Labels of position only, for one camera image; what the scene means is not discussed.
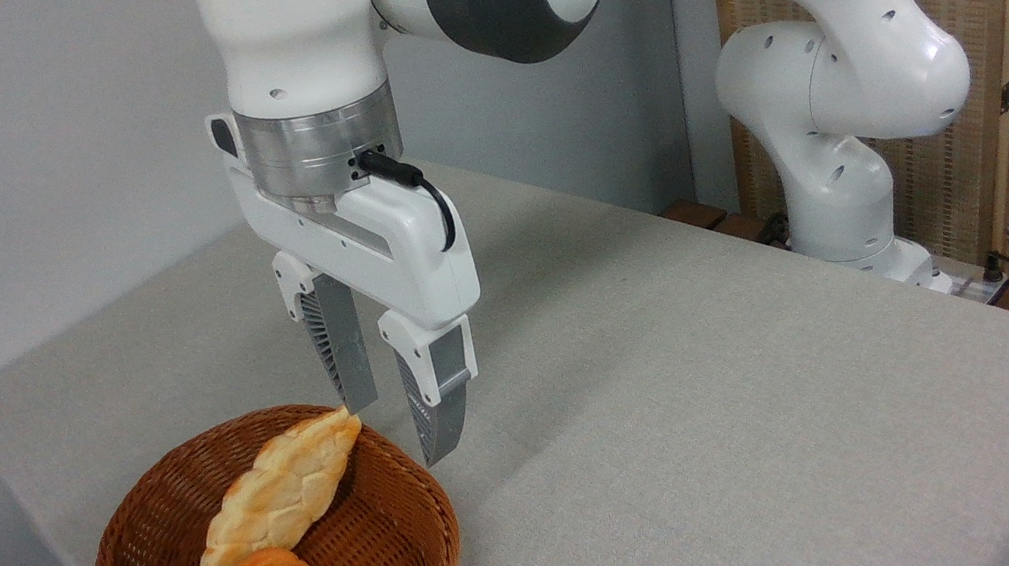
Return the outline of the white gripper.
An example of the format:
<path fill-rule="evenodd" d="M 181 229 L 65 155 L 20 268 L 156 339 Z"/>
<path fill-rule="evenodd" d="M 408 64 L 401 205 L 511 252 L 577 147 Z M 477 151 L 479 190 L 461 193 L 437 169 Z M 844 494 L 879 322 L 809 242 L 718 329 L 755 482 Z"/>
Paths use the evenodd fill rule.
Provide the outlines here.
<path fill-rule="evenodd" d="M 390 90 L 290 119 L 213 115 L 206 128 L 245 220 L 281 250 L 271 263 L 287 312 L 342 404 L 357 414 L 378 399 L 353 288 L 389 309 L 380 335 L 423 459 L 441 462 L 460 442 L 478 374 L 463 314 L 480 291 L 455 204 L 393 179 L 403 144 Z"/>

